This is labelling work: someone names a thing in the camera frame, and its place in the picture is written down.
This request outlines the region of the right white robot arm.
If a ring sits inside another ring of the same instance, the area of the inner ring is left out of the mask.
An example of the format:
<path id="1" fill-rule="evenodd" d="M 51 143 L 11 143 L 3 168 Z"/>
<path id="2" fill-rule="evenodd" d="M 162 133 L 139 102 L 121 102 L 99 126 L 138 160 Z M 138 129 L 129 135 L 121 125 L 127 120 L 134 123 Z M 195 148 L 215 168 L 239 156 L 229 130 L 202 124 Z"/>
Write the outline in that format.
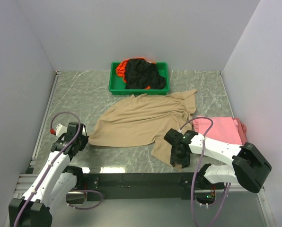
<path id="1" fill-rule="evenodd" d="M 249 192 L 258 193 L 272 170 L 271 164 L 252 143 L 230 144 L 206 138 L 195 131 L 182 134 L 175 129 L 170 129 L 164 140 L 171 145 L 171 166 L 189 167 L 191 154 L 222 162 L 220 166 L 205 164 L 196 171 L 195 185 L 200 188 L 207 189 L 217 183 L 233 183 Z"/>

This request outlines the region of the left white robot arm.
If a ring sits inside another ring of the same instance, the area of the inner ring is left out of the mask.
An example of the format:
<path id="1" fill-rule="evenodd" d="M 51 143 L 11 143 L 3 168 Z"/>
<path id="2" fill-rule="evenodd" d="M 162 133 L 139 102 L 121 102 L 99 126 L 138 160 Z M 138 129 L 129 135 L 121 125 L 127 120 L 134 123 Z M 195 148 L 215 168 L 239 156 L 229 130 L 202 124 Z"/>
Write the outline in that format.
<path id="1" fill-rule="evenodd" d="M 82 168 L 71 166 L 73 157 L 82 151 L 88 135 L 84 124 L 70 122 L 58 125 L 59 138 L 53 143 L 50 155 L 38 177 L 21 196 L 9 204 L 11 227 L 49 227 L 53 212 L 63 202 L 70 190 L 85 186 Z"/>

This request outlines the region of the beige t shirt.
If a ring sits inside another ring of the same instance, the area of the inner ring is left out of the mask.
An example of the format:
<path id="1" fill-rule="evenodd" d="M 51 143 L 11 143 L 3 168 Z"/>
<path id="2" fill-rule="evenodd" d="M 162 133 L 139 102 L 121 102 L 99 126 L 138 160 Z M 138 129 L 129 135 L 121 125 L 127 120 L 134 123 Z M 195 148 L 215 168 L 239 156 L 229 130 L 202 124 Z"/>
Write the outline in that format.
<path id="1" fill-rule="evenodd" d="M 152 156 L 169 165 L 171 145 L 164 136 L 192 118 L 196 111 L 195 93 L 196 89 L 192 89 L 166 96 L 127 97 L 98 119 L 88 141 L 95 146 L 119 148 L 153 143 Z"/>

